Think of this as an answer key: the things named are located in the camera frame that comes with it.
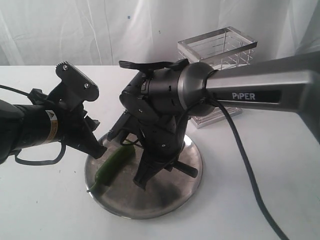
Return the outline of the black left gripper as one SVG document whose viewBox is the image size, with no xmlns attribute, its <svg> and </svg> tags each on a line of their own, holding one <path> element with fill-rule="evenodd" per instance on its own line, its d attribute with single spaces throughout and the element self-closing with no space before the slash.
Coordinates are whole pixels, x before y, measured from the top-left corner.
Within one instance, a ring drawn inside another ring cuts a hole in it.
<svg viewBox="0 0 320 240">
<path fill-rule="evenodd" d="M 90 118 L 82 104 L 70 111 L 62 102 L 50 102 L 49 108 L 57 117 L 57 132 L 50 143 L 62 142 L 95 159 L 103 156 L 107 148 L 101 145 L 93 134 L 100 122 Z"/>
</svg>

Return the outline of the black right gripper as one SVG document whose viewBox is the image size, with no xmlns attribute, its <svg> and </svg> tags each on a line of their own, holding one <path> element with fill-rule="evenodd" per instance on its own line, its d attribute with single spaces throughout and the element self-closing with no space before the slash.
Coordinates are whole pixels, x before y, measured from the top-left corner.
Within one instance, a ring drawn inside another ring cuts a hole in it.
<svg viewBox="0 0 320 240">
<path fill-rule="evenodd" d="M 184 148 L 186 117 L 161 117 L 156 123 L 140 123 L 139 140 L 143 146 L 133 182 L 144 191 L 147 182 L 159 171 L 171 171 Z"/>
</svg>

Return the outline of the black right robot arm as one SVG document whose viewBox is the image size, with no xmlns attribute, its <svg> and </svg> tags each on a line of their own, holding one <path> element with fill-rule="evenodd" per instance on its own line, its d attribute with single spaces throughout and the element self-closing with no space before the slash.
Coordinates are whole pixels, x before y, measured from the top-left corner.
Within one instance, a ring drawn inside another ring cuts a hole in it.
<svg viewBox="0 0 320 240">
<path fill-rule="evenodd" d="M 251 65 L 215 70 L 204 62 L 120 61 L 137 75 L 119 99 L 130 117 L 123 125 L 143 146 L 133 179 L 144 189 L 170 170 L 183 149 L 188 117 L 225 107 L 297 113 L 320 137 L 320 54 L 312 52 Z"/>
</svg>

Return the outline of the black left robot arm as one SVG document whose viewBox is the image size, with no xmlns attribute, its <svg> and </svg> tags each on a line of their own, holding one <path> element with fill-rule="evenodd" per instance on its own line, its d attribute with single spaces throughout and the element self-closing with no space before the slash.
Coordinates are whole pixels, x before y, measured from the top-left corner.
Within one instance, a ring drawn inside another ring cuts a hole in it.
<svg viewBox="0 0 320 240">
<path fill-rule="evenodd" d="M 27 166 L 57 164 L 67 147 L 98 159 L 107 148 L 94 136 L 99 121 L 87 116 L 83 104 L 67 109 L 66 104 L 10 104 L 0 102 L 0 162 L 14 156 L 16 163 Z M 60 152 L 55 159 L 24 160 L 18 157 L 22 149 L 59 142 Z"/>
</svg>

